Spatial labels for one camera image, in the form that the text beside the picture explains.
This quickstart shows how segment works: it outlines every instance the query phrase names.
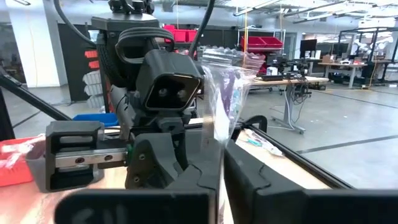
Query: concrete floor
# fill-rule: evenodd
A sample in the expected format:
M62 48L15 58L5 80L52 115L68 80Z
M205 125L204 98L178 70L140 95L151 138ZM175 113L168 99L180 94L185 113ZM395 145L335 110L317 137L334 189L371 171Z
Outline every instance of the concrete floor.
M283 116L285 99L277 91L250 93L241 116L266 116L271 126L268 133L273 138L354 187L398 188L398 88L348 90L343 85L329 84L326 91L312 91L297 122L307 129L303 135L280 129L271 121L271 116ZM71 117L98 112L85 103L69 105L67 86L31 92ZM11 121L17 125L17 138L45 132L52 118L7 91L4 95ZM299 109L295 106L293 120Z

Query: black wall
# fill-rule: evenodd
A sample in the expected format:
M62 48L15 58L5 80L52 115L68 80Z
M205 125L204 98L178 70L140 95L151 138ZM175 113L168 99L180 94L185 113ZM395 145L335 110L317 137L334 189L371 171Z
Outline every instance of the black wall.
M75 27L83 34L86 32L84 25L75 25ZM70 99L72 101L87 100L83 75L93 71L89 68L89 60L85 57L87 46L67 25L58 24L58 30L67 71Z

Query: desk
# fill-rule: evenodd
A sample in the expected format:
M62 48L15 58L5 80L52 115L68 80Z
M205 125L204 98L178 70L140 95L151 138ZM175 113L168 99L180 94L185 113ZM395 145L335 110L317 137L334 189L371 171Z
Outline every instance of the desk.
M362 64L362 65L342 65L340 63L318 63L318 64L326 66L326 70L325 70L326 77L328 77L330 72L342 73L342 74L345 74L345 75L349 75L348 88L352 88L353 87L354 78L355 78L355 75L356 75L356 69L357 68L362 68L364 66L367 66L367 64ZM339 69L331 69L332 66L339 66L339 67L349 68L349 71L339 70Z
M329 81L328 78L318 78L318 77L305 77L309 83L319 83L319 82L327 82ZM292 117L293 113L293 102L292 102L292 94L294 94L294 87L293 85L289 85L289 83L296 84L300 83L298 80L282 80L282 81L269 81L264 82L262 80L257 80L256 82L252 83L252 86L272 86L272 85L286 85L286 97L287 101L285 102L285 111L284 111L284 118L279 119L276 117L272 117L272 120L276 121L277 123L283 125L286 128L292 128L290 124L294 127L295 130L299 131L300 134L303 134L305 128L292 124L289 122L289 115L290 118Z
M260 147L246 143L245 133L239 135L236 144L254 157L274 169L279 174L290 179L306 189L328 189L329 187L309 174L303 168L288 158L276 157ZM105 170L105 178L89 189L123 189L126 178L126 168L118 167ZM34 182L0 188L0 223L4 224L53 224L53 213L58 202L79 189L67 190L51 194L40 193ZM224 206L224 223L233 223L228 198Z

